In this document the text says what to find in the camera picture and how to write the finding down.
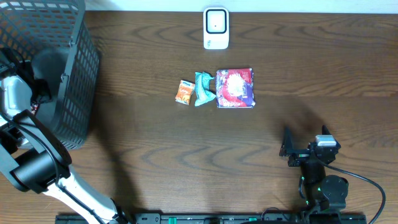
purple package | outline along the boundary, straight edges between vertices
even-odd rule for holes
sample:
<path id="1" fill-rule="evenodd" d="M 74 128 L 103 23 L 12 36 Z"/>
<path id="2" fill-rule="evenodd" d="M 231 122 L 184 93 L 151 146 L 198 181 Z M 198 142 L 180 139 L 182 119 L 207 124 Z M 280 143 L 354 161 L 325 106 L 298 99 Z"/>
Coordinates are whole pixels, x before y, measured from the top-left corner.
<path id="1" fill-rule="evenodd" d="M 253 71 L 251 68 L 218 70 L 216 96 L 219 108 L 253 108 Z"/>

wooden table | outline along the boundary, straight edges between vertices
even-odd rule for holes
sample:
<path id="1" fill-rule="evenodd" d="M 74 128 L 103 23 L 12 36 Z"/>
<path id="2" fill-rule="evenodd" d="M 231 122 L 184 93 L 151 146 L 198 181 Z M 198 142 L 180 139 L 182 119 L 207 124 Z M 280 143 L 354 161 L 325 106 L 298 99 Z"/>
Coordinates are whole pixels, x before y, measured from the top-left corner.
<path id="1" fill-rule="evenodd" d="M 298 146 L 327 124 L 333 165 L 384 187 L 378 223 L 398 222 L 398 16 L 231 13 L 229 47 L 203 48 L 202 13 L 87 12 L 101 52 L 90 133 L 76 170 L 130 211 L 294 210 L 300 169 L 278 156 L 284 125 Z M 257 105 L 174 102 L 196 71 L 254 70 Z M 336 172 L 327 170 L 328 174 Z M 347 212 L 372 219 L 377 188 L 346 175 Z M 0 176 L 1 223 L 53 223 L 73 211 Z"/>

light blue packet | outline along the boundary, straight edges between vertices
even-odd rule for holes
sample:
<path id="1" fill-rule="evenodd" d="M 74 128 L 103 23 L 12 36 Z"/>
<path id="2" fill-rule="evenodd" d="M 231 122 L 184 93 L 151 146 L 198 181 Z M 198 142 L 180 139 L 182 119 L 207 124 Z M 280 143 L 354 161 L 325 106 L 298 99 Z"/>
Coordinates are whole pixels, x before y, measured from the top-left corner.
<path id="1" fill-rule="evenodd" d="M 216 95 L 210 91 L 210 81 L 214 77 L 211 77 L 206 72 L 195 72 L 195 91 L 197 93 L 197 100 L 195 106 L 200 106 L 216 98 Z"/>

snack package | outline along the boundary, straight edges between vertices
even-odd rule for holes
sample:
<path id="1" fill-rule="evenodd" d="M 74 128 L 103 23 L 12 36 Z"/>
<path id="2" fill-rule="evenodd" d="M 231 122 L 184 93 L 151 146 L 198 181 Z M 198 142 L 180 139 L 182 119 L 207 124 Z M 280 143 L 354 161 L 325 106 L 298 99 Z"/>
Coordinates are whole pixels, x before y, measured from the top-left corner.
<path id="1" fill-rule="evenodd" d="M 177 96 L 175 96 L 175 101 L 189 105 L 194 89 L 195 84 L 181 80 L 180 86 L 178 87 Z"/>
<path id="2" fill-rule="evenodd" d="M 197 93 L 197 100 L 195 106 L 200 106 L 216 98 L 216 95 L 210 91 L 210 81 L 214 77 L 211 77 L 206 72 L 195 72 L 195 91 Z"/>
<path id="3" fill-rule="evenodd" d="M 253 71 L 251 68 L 218 70 L 216 75 L 217 107 L 253 108 Z"/>

plastic basket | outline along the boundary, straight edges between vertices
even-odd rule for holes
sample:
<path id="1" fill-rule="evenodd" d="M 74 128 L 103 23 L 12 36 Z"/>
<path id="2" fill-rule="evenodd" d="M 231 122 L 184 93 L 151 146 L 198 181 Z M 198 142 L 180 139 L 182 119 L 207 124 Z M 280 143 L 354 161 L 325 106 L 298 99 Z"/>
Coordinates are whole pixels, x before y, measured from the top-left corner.
<path id="1" fill-rule="evenodd" d="M 65 54 L 61 70 L 50 74 L 59 82 L 52 117 L 39 119 L 67 149 L 79 148 L 86 139 L 99 64 L 84 14 L 83 0 L 0 0 L 0 47 L 18 51 L 32 65 L 42 52 Z M 42 63 L 50 68 L 47 59 Z"/>

